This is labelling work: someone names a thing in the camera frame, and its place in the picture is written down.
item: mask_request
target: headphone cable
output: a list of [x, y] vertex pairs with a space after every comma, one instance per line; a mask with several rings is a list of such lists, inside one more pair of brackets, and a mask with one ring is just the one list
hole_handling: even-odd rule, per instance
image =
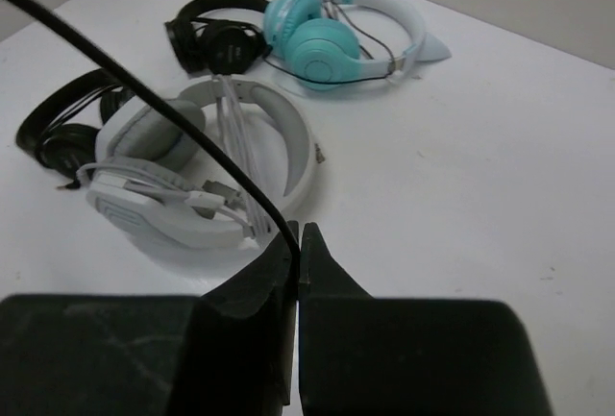
[[167, 102], [158, 96], [152, 89], [138, 80], [122, 65], [116, 62], [111, 56], [98, 48], [89, 39], [80, 34], [63, 19], [46, 9], [36, 0], [7, 0], [15, 7], [24, 11], [32, 18], [38, 20], [47, 28], [65, 39], [76, 49], [88, 56], [99, 66], [104, 68], [117, 82], [130, 89], [145, 104], [164, 116], [192, 140], [194, 140], [203, 150], [205, 150], [227, 173], [241, 185], [244, 190], [252, 195], [259, 205], [269, 214], [276, 223], [283, 239], [288, 245], [288, 249], [294, 260], [299, 260], [301, 249], [295, 234], [290, 226], [276, 208], [254, 182], [239, 168], [209, 137], [202, 133], [196, 126], [190, 123], [183, 115], [174, 110]]
[[280, 70], [282, 73], [285, 73], [286, 75], [290, 75], [291, 77], [296, 78], [297, 80], [301, 80], [302, 82], [308, 82], [308, 83], [314, 83], [314, 84], [318, 84], [318, 85], [350, 85], [352, 83], [362, 83], [362, 82], [373, 82], [376, 80], [386, 80], [391, 73], [387, 73], [386, 75], [382, 75], [379, 77], [367, 77], [367, 78], [360, 78], [358, 80], [347, 80], [344, 82], [323, 82], [323, 81], [318, 81], [318, 80], [312, 80], [311, 78], [306, 78], [306, 77], [302, 77], [301, 75], [297, 75], [295, 73], [292, 73], [290, 70], [286, 70], [285, 68], [274, 64], [273, 62], [271, 62], [268, 58], [269, 55], [271, 54], [271, 51], [273, 51], [273, 48], [269, 45], [267, 45], [267, 47], [265, 48], [265, 52], [262, 54], [262, 61], [265, 62], [267, 65], [271, 65], [273, 68], [275, 68], [276, 70]]
[[388, 74], [386, 76], [387, 77], [390, 76], [393, 73], [393, 70], [391, 70], [391, 69], [394, 68], [393, 63], [395, 62], [395, 55], [393, 54], [393, 51], [391, 51], [391, 48], [389, 48], [383, 41], [380, 41], [379, 39], [377, 39], [373, 35], [370, 35], [367, 32], [365, 32], [363, 29], [359, 28], [358, 25], [355, 24], [355, 22], [353, 22], [351, 20], [351, 18], [348, 16], [348, 14], [346, 14], [344, 9], [341, 6], [339, 6], [335, 1], [333, 1], [333, 0], [327, 0], [327, 1], [329, 1], [339, 11], [339, 13], [344, 16], [344, 18], [346, 19], [346, 22], [348, 22], [348, 25], [350, 25], [353, 29], [355, 29], [357, 32], [359, 32], [363, 36], [368, 37], [372, 41], [376, 42], [377, 44], [379, 44], [382, 48], [384, 48], [386, 50], [386, 53], [388, 54], [389, 58], [391, 59], [391, 63], [390, 63], [389, 70], [388, 70]]

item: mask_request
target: cat ear headphones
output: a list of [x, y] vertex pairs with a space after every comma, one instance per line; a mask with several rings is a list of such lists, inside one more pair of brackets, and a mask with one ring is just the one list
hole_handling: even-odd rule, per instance
[[265, 50], [260, 29], [247, 22], [199, 16], [223, 9], [264, 13], [268, 4], [267, 0], [193, 0], [185, 5], [165, 23], [182, 68], [189, 75], [206, 69], [216, 75], [244, 73]]
[[104, 70], [82, 75], [45, 99], [21, 124], [15, 142], [45, 168], [73, 180], [65, 188], [79, 188], [77, 170], [94, 161], [98, 128], [66, 123], [100, 99], [100, 118], [106, 123], [133, 94]]
[[[272, 86], [233, 75], [242, 103], [260, 106], [281, 133], [288, 155], [282, 197], [272, 197], [284, 217], [308, 194], [316, 168], [311, 129], [298, 107]], [[173, 91], [168, 99], [199, 130], [206, 119], [202, 107], [222, 98], [219, 79], [207, 77]], [[180, 174], [198, 147], [185, 133], [134, 98], [118, 110], [96, 137], [96, 162], [78, 175], [88, 183], [87, 201], [115, 227], [171, 246], [228, 246], [253, 236], [234, 210], [236, 190], [221, 183], [192, 184]], [[222, 220], [223, 214], [232, 220]]]
[[[412, 44], [397, 57], [390, 53], [388, 60], [361, 60], [353, 30], [323, 17], [328, 3], [381, 12], [404, 27]], [[384, 79], [396, 71], [406, 74], [417, 61], [439, 61], [451, 56], [447, 46], [427, 32], [423, 17], [406, 0], [273, 0], [265, 12], [263, 32], [268, 52], [282, 59], [288, 70], [278, 68], [316, 90]]]

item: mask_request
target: white ear cup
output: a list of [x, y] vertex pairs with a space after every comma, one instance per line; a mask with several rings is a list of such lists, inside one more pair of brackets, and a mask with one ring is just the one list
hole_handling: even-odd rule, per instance
[[[205, 115], [196, 104], [184, 100], [173, 100], [169, 103], [199, 130], [205, 129]], [[196, 143], [173, 123], [152, 108], [143, 107], [126, 120], [111, 137], [107, 155], [148, 159], [165, 168], [179, 171], [192, 158], [197, 148]]]
[[[160, 179], [160, 182], [155, 184], [163, 188], [167, 188], [169, 184], [174, 185], [180, 190], [189, 192], [191, 190], [197, 190], [199, 187], [191, 184], [182, 176], [170, 169], [167, 169], [159, 164], [153, 163], [147, 159], [131, 159], [128, 157], [110, 157], [104, 161], [104, 163], [130, 166], [135, 171], [122, 171], [122, 176], [129, 178], [139, 179], [145, 181], [148, 184], [152, 183], [152, 176]], [[139, 175], [136, 170], [144, 171], [148, 175]]]

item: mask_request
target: ear cup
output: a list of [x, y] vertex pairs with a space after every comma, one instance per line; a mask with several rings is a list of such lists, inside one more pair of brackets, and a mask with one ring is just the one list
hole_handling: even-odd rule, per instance
[[77, 170], [95, 159], [98, 130], [79, 123], [61, 125], [41, 140], [35, 157], [47, 168], [54, 169], [69, 179], [75, 179]]
[[209, 24], [198, 41], [213, 74], [244, 73], [257, 56], [254, 40], [229, 20]]
[[259, 27], [253, 26], [246, 31], [254, 46], [254, 60], [262, 56], [267, 47], [265, 35]]
[[[128, 157], [110, 157], [106, 159], [104, 163], [119, 164], [122, 166], [131, 166], [135, 169], [138, 169], [146, 173], [149, 173], [151, 175], [154, 175], [158, 179], [160, 179], [160, 182], [156, 183], [156, 185], [160, 187], [167, 188], [168, 184], [172, 184], [175, 187], [179, 188], [180, 190], [183, 190], [186, 192], [198, 189], [198, 187], [196, 187], [194, 184], [191, 184], [190, 181], [184, 179], [184, 177], [180, 176], [176, 172], [171, 171], [170, 169], [167, 169], [163, 166], [160, 166], [159, 164], [155, 164], [151, 161], [148, 161], [147, 159], [129, 159]], [[122, 176], [128, 176], [133, 179], [139, 179], [139, 180], [145, 181], [148, 184], [152, 183], [152, 180], [150, 177], [145, 176], [145, 175], [139, 175], [137, 172], [122, 171]]]
[[[168, 101], [199, 130], [205, 129], [205, 114], [194, 103]], [[173, 123], [150, 107], [144, 107], [110, 141], [111, 157], [148, 159], [178, 171], [194, 156], [197, 144]]]
[[273, 0], [265, 10], [265, 41], [278, 58], [285, 57], [285, 46], [297, 28], [322, 16], [320, 0]]
[[188, 73], [202, 72], [207, 68], [205, 57], [196, 39], [189, 18], [178, 17], [164, 24], [173, 52], [182, 68]]
[[[323, 82], [348, 82], [358, 79], [360, 46], [357, 36], [346, 24], [333, 19], [314, 19], [300, 25], [286, 45], [286, 64], [300, 77]], [[301, 81], [316, 90], [336, 85]]]

